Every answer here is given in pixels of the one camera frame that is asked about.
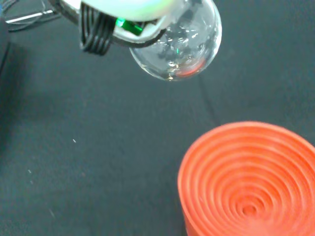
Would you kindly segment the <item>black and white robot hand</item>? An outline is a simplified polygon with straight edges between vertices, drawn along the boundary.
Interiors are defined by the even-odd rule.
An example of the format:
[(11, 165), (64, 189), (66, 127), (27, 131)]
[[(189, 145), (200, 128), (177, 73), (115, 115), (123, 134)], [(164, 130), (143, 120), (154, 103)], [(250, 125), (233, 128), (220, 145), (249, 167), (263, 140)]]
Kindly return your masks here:
[(78, 27), (82, 51), (104, 55), (112, 43), (145, 48), (175, 23), (183, 0), (52, 0), (50, 4)]

